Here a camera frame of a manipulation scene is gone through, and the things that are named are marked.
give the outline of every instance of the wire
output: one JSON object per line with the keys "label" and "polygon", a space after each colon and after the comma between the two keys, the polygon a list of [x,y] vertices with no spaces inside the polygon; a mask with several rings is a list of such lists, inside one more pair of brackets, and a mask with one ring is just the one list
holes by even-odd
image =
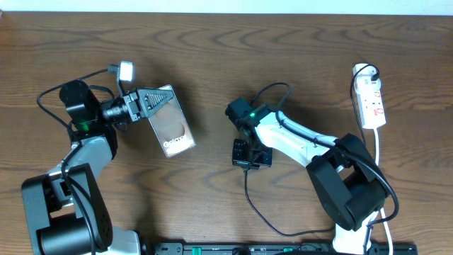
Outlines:
{"label": "wire", "polygon": [[252,99],[252,101],[250,101],[250,105],[253,105],[253,103],[256,101],[256,99],[258,99],[258,97],[260,97],[261,94],[262,94],[264,91],[266,91],[266,90],[268,90],[270,87],[273,87],[273,86],[276,86],[276,85],[285,85],[285,86],[287,86],[287,87],[289,88],[289,91],[291,91],[291,86],[290,86],[289,84],[287,84],[287,83],[285,83],[285,82],[275,82],[275,83],[273,83],[273,84],[271,84],[271,85],[267,85],[265,88],[261,89],[260,92],[258,92],[258,93],[256,94],[256,96]]}
{"label": "wire", "polygon": [[352,77],[352,81],[351,81],[351,87],[349,88],[349,94],[351,96],[351,101],[352,101],[352,108],[354,109],[354,114],[355,114],[355,120],[357,121],[357,125],[359,126],[359,130],[360,130],[360,134],[362,135],[362,140],[363,140],[363,145],[364,146],[367,146],[367,142],[365,141],[365,135],[363,133],[363,129],[362,129],[362,123],[360,122],[360,119],[359,119],[359,115],[357,114],[357,109],[355,107],[355,101],[354,101],[354,96],[352,95],[352,88],[354,87],[354,81],[355,81],[355,78],[357,77],[357,75],[363,71],[363,69],[367,68],[367,67],[374,67],[377,71],[377,73],[375,75],[373,75],[374,77],[379,77],[379,69],[374,66],[373,64],[366,64],[364,67],[360,68],[355,74],[354,76]]}
{"label": "wire", "polygon": [[[78,79],[75,79],[75,80],[83,80],[83,79],[87,79],[87,78],[90,78],[90,77],[93,77],[97,74],[101,74],[103,72],[107,72],[108,70],[107,69],[102,69],[102,70],[99,70],[97,72],[94,72],[92,74],[88,74],[86,76],[83,76],[83,77],[80,77]],[[69,136],[71,138],[71,141],[72,140],[76,140],[77,141],[77,147],[74,148],[63,160],[62,160],[62,168],[61,168],[61,172],[62,172],[62,177],[63,177],[63,180],[64,182],[66,183],[66,185],[68,186],[68,189],[69,191],[71,192],[72,194],[72,197],[74,198],[74,201],[75,202],[75,205],[78,205],[80,211],[81,211],[81,214],[82,216],[84,217],[84,221],[85,221],[85,224],[86,224],[86,227],[88,228],[88,234],[90,236],[90,242],[91,242],[91,254],[92,255],[95,255],[96,254],[96,241],[94,239],[94,234],[93,234],[93,226],[91,225],[91,222],[90,222],[90,219],[88,218],[88,213],[86,212],[86,209],[84,207],[84,205],[82,204],[81,200],[80,200],[80,197],[79,195],[77,194],[77,192],[75,191],[73,185],[72,185],[72,182],[69,180],[69,177],[67,176],[67,173],[66,173],[66,166],[68,165],[69,163],[69,160],[71,160],[71,158],[82,148],[82,143],[80,141],[80,139],[77,138],[76,136],[76,133],[72,130],[72,126],[70,124],[66,124],[61,118],[58,118],[58,116],[56,116],[54,113],[50,112],[46,107],[44,107],[41,103],[41,98],[45,95],[45,94],[48,94],[52,91],[55,91],[57,89],[60,89],[62,88],[63,86],[65,86],[66,84],[68,84],[69,82],[71,81],[68,81],[64,84],[61,84],[61,85],[58,85],[58,86],[55,86],[51,89],[48,89],[44,92],[42,92],[41,94],[39,94],[39,96],[36,98],[36,103],[38,104],[38,106],[43,110],[45,111],[47,114],[49,114],[52,118],[54,118],[55,120],[57,120],[60,124],[62,124],[68,131],[69,133]]]}
{"label": "wire", "polygon": [[[358,164],[361,164],[363,166],[365,166],[369,171],[371,171],[376,179],[381,183],[381,185],[383,185],[383,187],[389,192],[391,198],[393,199],[394,201],[394,211],[392,212],[392,214],[388,217],[385,217],[383,219],[380,219],[380,220],[373,220],[373,221],[370,221],[368,222],[368,225],[367,225],[367,235],[369,236],[369,233],[371,232],[371,229],[372,229],[372,225],[374,224],[377,224],[377,223],[382,223],[382,222],[386,222],[386,221],[389,221],[389,220],[392,220],[394,219],[397,215],[398,215],[398,212],[399,212],[399,202],[398,202],[398,197],[396,196],[395,194],[395,191],[393,190],[393,188],[390,186],[390,184],[382,177],[380,176],[377,172],[379,171],[379,168],[376,166],[376,164],[373,164],[372,162],[369,162],[368,160],[364,159],[363,157],[357,155],[357,154],[354,154],[354,153],[350,153],[350,152],[347,152],[346,150],[344,149],[340,149],[340,148],[337,148],[335,146],[332,146],[330,144],[326,144],[325,142],[321,142],[321,141],[318,141],[317,138],[311,138],[303,133],[300,133],[300,132],[297,132],[296,130],[293,130],[290,126],[286,125],[284,121],[282,121],[278,115],[278,113],[280,112],[280,109],[282,107],[282,104],[285,102],[285,100],[289,97],[289,95],[291,94],[291,86],[289,84],[286,84],[284,82],[277,82],[275,83],[274,85],[277,85],[277,84],[282,84],[282,85],[285,85],[288,87],[288,92],[283,96],[282,99],[280,99],[280,102],[277,104],[277,108],[275,109],[275,117],[277,119],[277,122],[280,124],[280,126],[286,128],[287,130],[289,130],[290,132],[294,133],[295,135],[298,135],[302,138],[304,138],[305,140],[308,140],[310,142],[313,142],[315,145],[321,145],[321,146],[324,146],[326,148],[329,148],[331,149],[332,151],[334,152],[337,152],[339,154],[342,154],[344,157],[348,158],[348,159],[351,159],[355,162],[357,162]],[[263,93],[264,90],[270,88],[271,86],[274,86],[273,84],[269,85],[269,86],[266,86],[262,91],[260,91],[258,93],[257,96],[259,96],[259,94]]]}
{"label": "wire", "polygon": [[[377,132],[377,128],[373,129],[374,131],[374,144],[376,146],[376,156],[374,157],[374,161],[376,162],[376,165],[379,165],[379,134]],[[385,210],[384,208],[381,208],[379,210],[381,213],[381,218],[385,218]],[[394,244],[391,240],[391,234],[390,234],[390,228],[389,228],[389,223],[388,222],[383,222],[384,224],[384,229],[385,229],[385,235],[387,237],[387,242],[389,243],[389,255],[393,255],[394,253]]]}
{"label": "wire", "polygon": [[277,234],[283,236],[283,237],[297,237],[297,236],[300,236],[300,235],[303,235],[303,234],[313,234],[313,233],[324,233],[324,232],[330,232],[332,230],[335,229],[335,226],[329,228],[329,229],[319,229],[319,230],[308,230],[308,231],[303,231],[303,232],[298,232],[298,233],[294,233],[294,234],[285,234],[281,231],[279,231],[278,229],[276,229],[274,226],[272,226],[272,224],[270,224],[268,222],[268,220],[266,220],[266,218],[264,218],[263,215],[261,215],[261,213],[258,211],[258,209],[256,209],[256,207],[252,204],[252,201],[250,200],[250,198],[248,197],[248,189],[247,189],[247,176],[248,176],[248,171],[249,170],[244,170],[244,187],[245,187],[245,192],[246,192],[246,198],[247,198],[247,201],[248,201],[248,204],[252,207],[252,209],[255,211],[255,213],[260,216],[260,218],[264,221],[265,224],[267,224],[272,230],[274,230]]}
{"label": "wire", "polygon": [[118,67],[118,70],[116,72],[116,85],[118,87],[118,90],[120,91],[120,96],[123,96],[125,94],[125,88],[122,86],[121,80],[120,80],[120,67]]}
{"label": "wire", "polygon": [[376,151],[376,156],[374,156],[374,162],[377,166],[379,166],[379,135],[377,133],[377,128],[373,129],[374,131],[374,146]]}
{"label": "wire", "polygon": [[99,90],[99,91],[108,93],[112,97],[110,100],[114,100],[115,99],[115,95],[113,94],[113,92],[108,87],[97,86],[97,85],[90,85],[88,87],[90,89],[95,89],[95,90]]}
{"label": "wire", "polygon": [[82,187],[76,180],[74,180],[70,176],[68,176],[68,179],[69,179],[69,181],[71,181],[72,185],[74,185],[80,191],[80,193],[82,193],[82,195],[84,195],[85,199],[87,199],[87,201],[91,205],[93,205],[93,203],[91,202],[91,196],[86,192],[84,187]]}

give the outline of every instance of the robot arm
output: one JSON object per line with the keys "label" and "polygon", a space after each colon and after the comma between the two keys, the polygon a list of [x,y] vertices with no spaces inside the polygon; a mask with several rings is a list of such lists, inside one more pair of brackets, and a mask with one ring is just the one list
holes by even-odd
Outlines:
{"label": "robot arm", "polygon": [[[345,149],[372,161],[372,157],[356,136],[347,134],[338,139],[303,127],[267,104],[252,108],[243,98],[228,105],[226,115],[235,124],[243,138],[234,143],[233,165],[244,170],[270,166],[272,149],[277,149],[306,167],[319,200],[331,219],[337,224],[336,240],[346,244],[342,252],[361,254],[366,224],[376,217],[389,195],[378,180],[360,164],[342,154],[296,135],[295,130],[308,138]],[[354,172],[342,180],[338,172],[354,166]]]}
{"label": "robot arm", "polygon": [[[280,119],[289,125],[293,130],[302,132],[311,138],[316,138],[317,140],[327,144],[335,145],[334,141],[337,137],[319,134],[295,123],[286,117],[282,112],[279,112],[278,114],[280,115]],[[268,114],[261,119],[260,124],[255,127],[255,131],[258,139],[263,143],[263,145],[285,153],[303,167],[310,164],[313,157],[321,156],[328,151],[328,148],[314,144],[313,142],[295,135],[286,128],[280,127],[275,114]]]}
{"label": "robot arm", "polygon": [[[141,244],[136,232],[112,226],[96,179],[116,155],[117,138],[113,126],[147,119],[174,94],[147,88],[124,92],[120,82],[132,80],[130,62],[110,65],[108,71],[117,74],[120,89],[120,96],[109,101],[99,102],[82,79],[56,87],[61,88],[59,97],[76,128],[75,132],[68,130],[71,152],[65,158],[68,162],[64,169],[70,183],[63,179],[63,162],[45,175],[24,181],[23,203],[34,254],[87,254],[93,243],[90,232],[96,250],[103,254],[144,254],[146,245]],[[74,194],[68,185],[75,187],[78,203],[74,202]],[[50,213],[73,204],[75,212],[55,218],[50,216]]]}

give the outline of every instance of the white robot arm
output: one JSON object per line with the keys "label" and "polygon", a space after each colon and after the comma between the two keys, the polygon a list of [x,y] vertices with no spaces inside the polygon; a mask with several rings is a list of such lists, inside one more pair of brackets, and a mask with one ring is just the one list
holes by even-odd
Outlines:
{"label": "white robot arm", "polygon": [[[279,122],[275,111],[269,105],[252,108],[243,98],[229,104],[226,115],[244,138],[240,148],[237,141],[234,143],[233,165],[245,171],[260,165],[270,166],[271,148],[299,162],[309,172],[324,210],[336,223],[334,249],[363,254],[365,239],[369,239],[367,224],[375,219],[388,193],[357,162],[313,141],[361,154],[372,162],[369,152],[356,136],[348,134],[338,139],[322,135],[295,123],[280,111]],[[338,172],[350,166],[356,171],[342,180]]]}

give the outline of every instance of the power outlet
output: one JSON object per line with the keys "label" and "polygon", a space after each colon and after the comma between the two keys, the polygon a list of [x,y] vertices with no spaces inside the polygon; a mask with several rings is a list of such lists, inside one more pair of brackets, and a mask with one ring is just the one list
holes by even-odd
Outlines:
{"label": "power outlet", "polygon": [[[356,64],[352,69],[355,74],[366,64]],[[360,120],[365,129],[374,129],[386,123],[384,106],[382,104],[381,80],[372,81],[371,77],[376,74],[374,67],[366,67],[355,78],[354,89],[359,103]]]}

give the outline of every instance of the wooden table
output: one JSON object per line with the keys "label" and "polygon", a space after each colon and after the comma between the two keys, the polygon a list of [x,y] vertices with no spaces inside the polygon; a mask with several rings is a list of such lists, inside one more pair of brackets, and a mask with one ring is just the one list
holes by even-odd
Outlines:
{"label": "wooden table", "polygon": [[[317,132],[359,135],[349,98],[351,69],[381,70],[387,124],[381,170],[401,204],[395,242],[420,254],[453,252],[453,18],[420,16],[216,15],[163,13],[5,13],[0,20],[0,250],[29,254],[21,198],[26,178],[69,151],[65,129],[36,105],[45,89],[134,62],[134,86],[173,84],[197,147],[167,159],[148,123],[118,134],[116,158],[98,185],[113,224],[148,237],[187,242],[300,242],[252,211],[242,170],[231,165],[238,136],[227,104],[274,81],[293,85],[283,107]],[[115,88],[102,74],[90,84]],[[273,89],[259,103],[277,103]],[[57,93],[45,105],[69,121]],[[366,131],[374,154],[373,135]],[[330,227],[306,171],[274,153],[250,175],[251,199],[284,232]],[[389,198],[385,209],[393,204]],[[383,227],[372,238],[386,242]]]}

